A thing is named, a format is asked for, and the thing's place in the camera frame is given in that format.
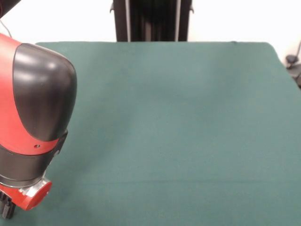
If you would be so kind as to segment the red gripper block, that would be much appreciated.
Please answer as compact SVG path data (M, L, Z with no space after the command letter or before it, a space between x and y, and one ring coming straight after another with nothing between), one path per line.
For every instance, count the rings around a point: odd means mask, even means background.
M46 178L22 188L0 185L0 215L11 219L16 206L25 211L35 208L48 195L51 187L52 182Z

